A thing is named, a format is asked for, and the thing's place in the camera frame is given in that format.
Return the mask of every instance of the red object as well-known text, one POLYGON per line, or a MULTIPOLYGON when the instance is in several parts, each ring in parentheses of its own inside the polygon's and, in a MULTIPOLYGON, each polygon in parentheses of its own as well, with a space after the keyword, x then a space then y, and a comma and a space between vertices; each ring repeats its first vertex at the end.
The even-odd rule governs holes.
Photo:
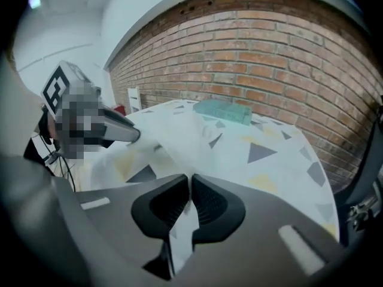
POLYGON ((114 109, 116 112, 120 112, 121 114, 123 114, 124 116, 126 116, 125 107, 124 107, 123 105, 117 105, 117 106, 113 107, 113 109, 114 109))

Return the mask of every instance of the white chair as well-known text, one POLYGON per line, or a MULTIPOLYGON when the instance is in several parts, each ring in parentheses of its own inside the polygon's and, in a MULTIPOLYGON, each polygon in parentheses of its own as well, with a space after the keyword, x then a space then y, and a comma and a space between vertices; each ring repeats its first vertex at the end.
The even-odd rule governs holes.
POLYGON ((129 98, 130 112, 138 112, 142 110, 141 98, 139 96, 139 88, 128 88, 127 96, 129 98))

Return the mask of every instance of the white strip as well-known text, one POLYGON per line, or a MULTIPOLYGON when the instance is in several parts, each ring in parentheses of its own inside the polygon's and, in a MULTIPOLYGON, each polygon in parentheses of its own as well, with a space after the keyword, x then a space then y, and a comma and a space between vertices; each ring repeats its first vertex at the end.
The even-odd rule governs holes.
POLYGON ((324 261, 308 246, 292 226, 285 225, 278 230, 278 233, 306 275, 312 275, 324 267, 324 261))
POLYGON ((109 204, 109 203, 110 203, 110 200, 108 198, 104 197, 104 198, 101 198, 101 199, 98 199, 98 200, 94 200, 94 201, 91 201, 91 202, 82 203, 81 207, 84 210, 86 210, 86 209, 91 209, 91 208, 99 207, 99 206, 102 206, 102 205, 106 205, 106 204, 109 204))

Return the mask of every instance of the yellow triangle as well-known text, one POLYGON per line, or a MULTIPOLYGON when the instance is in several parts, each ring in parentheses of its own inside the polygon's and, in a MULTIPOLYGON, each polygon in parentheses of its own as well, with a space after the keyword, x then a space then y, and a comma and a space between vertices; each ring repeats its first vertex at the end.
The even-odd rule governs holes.
POLYGON ((263 191, 269 193, 277 193, 278 189, 275 184, 270 180, 267 174, 257 175, 256 177, 249 180, 249 183, 254 187, 257 187, 263 191))
POLYGON ((322 227, 336 238, 336 226, 331 223, 322 224, 322 227))
POLYGON ((254 144, 256 144, 256 145, 260 145, 260 146, 262 146, 262 144, 261 144, 257 139, 255 139, 255 138, 252 137, 252 136, 242 136, 241 139, 242 139, 243 141, 251 142, 252 144, 254 143, 254 144))
POLYGON ((134 159, 134 153, 129 151, 114 160, 114 167, 118 171, 121 181, 126 182, 134 159))
POLYGON ((278 138, 278 139, 282 138, 281 135, 277 134, 277 132, 272 130, 270 127, 263 126, 263 133, 265 133, 266 136, 268 136, 268 137, 278 138))

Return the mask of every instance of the brick wall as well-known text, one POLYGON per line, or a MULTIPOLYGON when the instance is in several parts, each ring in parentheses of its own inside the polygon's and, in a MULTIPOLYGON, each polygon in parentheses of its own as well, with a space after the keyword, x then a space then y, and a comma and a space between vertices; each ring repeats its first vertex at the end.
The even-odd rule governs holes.
POLYGON ((316 0, 189 0, 142 28, 110 64, 118 103, 222 99, 303 130, 337 191, 375 117, 380 69, 367 38, 316 0))

